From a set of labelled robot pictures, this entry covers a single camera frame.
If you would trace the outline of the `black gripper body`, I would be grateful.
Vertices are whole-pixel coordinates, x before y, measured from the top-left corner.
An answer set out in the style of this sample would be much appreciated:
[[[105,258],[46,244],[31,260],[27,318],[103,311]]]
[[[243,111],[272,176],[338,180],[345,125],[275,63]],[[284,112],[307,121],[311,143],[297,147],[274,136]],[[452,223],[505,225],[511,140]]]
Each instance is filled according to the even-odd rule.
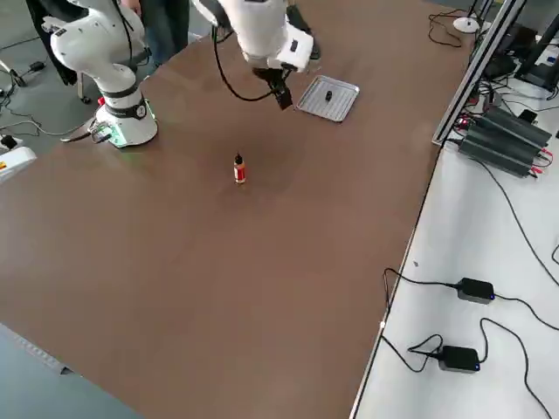
[[[265,81],[267,84],[280,84],[284,83],[286,78],[291,73],[291,69],[287,68],[253,68],[252,73],[259,79]]]

